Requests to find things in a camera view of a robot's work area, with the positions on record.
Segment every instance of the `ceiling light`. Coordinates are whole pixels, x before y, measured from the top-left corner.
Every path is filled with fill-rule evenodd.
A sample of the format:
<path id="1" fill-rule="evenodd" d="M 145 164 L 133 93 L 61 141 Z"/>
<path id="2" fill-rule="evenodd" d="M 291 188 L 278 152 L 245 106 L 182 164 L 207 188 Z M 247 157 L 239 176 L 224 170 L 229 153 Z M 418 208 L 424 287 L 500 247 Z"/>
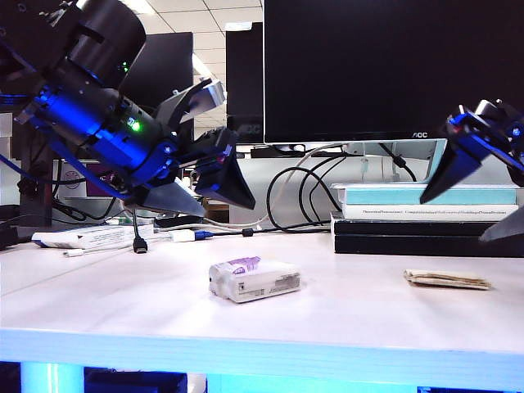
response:
<path id="1" fill-rule="evenodd" d="M 123 4 L 131 8 L 135 14 L 154 14 L 155 10 L 149 5 L 147 0 L 120 0 Z M 87 0 L 78 0 L 76 6 L 82 8 Z"/>
<path id="2" fill-rule="evenodd" d="M 228 22 L 226 31 L 247 31 L 253 28 L 253 22 Z"/>
<path id="3" fill-rule="evenodd" d="M 200 60 L 200 57 L 198 57 L 195 53 L 193 53 L 193 68 L 198 72 L 198 74 L 210 78 L 213 76 L 213 73 L 210 71 L 209 68 L 207 68 L 207 65 L 205 65 L 202 60 Z"/>

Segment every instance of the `robotic arm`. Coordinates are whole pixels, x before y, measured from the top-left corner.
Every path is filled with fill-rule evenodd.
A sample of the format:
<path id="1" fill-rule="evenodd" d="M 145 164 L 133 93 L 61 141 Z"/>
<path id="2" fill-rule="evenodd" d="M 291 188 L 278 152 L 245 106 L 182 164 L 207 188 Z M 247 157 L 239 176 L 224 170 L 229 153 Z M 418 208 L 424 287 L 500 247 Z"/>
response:
<path id="1" fill-rule="evenodd" d="M 3 0 L 0 80 L 36 75 L 38 82 L 29 96 L 0 94 L 0 103 L 24 103 L 16 121 L 44 133 L 56 153 L 127 206 L 203 215 L 174 183 L 180 168 L 195 165 L 196 192 L 253 209 L 236 159 L 236 133 L 217 129 L 195 142 L 177 135 L 182 122 L 224 101 L 220 82 L 204 80 L 152 115 L 119 93 L 145 41 L 139 19 L 118 0 L 88 0 L 82 9 L 76 1 Z M 64 140 L 113 170 L 111 184 L 90 173 Z"/>
<path id="2" fill-rule="evenodd" d="M 482 100 L 476 110 L 459 106 L 442 127 L 448 145 L 420 202 L 438 197 L 482 165 L 489 155 L 508 167 L 512 181 L 524 187 L 524 114 L 500 100 Z M 481 241 L 524 234 L 524 208 L 488 228 Z"/>

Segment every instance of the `computer monitor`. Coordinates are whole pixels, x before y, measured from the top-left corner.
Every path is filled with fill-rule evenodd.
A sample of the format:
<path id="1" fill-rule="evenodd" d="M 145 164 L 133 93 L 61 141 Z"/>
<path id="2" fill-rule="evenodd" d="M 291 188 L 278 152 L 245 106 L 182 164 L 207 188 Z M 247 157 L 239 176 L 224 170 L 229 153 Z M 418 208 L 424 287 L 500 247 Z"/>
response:
<path id="1" fill-rule="evenodd" d="M 265 142 L 437 138 L 458 104 L 524 108 L 521 5 L 265 0 Z"/>
<path id="2" fill-rule="evenodd" d="M 262 52 L 262 23 L 226 31 L 228 128 L 238 132 L 240 143 L 264 143 Z"/>
<path id="3" fill-rule="evenodd" d="M 146 45 L 120 86 L 139 106 L 155 108 L 193 84 L 192 33 L 149 34 Z"/>

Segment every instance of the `white desk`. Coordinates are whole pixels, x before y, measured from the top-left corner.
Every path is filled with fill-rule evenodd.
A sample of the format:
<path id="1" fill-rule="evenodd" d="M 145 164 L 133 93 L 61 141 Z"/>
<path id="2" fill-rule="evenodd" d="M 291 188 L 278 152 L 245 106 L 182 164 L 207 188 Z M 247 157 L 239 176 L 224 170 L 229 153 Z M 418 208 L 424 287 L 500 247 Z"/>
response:
<path id="1" fill-rule="evenodd" d="M 327 234 L 31 248 L 0 253 L 0 360 L 206 373 L 213 392 L 524 389 L 524 259 L 336 255 Z M 251 255 L 298 264 L 304 289 L 209 293 L 211 264 Z M 406 268 L 471 270 L 494 290 L 412 287 Z"/>

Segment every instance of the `stack of books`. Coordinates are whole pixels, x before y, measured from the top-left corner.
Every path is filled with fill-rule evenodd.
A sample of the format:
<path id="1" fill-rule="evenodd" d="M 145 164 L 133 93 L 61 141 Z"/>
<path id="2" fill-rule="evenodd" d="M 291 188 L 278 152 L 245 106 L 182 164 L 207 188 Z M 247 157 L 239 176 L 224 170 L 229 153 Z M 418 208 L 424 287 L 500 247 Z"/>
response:
<path id="1" fill-rule="evenodd" d="M 346 219 L 497 222 L 518 209 L 515 186 L 459 185 L 421 205 L 425 184 L 337 184 Z"/>
<path id="2" fill-rule="evenodd" d="M 426 205 L 424 184 L 344 184 L 332 213 L 337 253 L 523 256 L 519 242 L 483 244 L 482 233 L 517 210 L 514 186 L 461 185 Z"/>

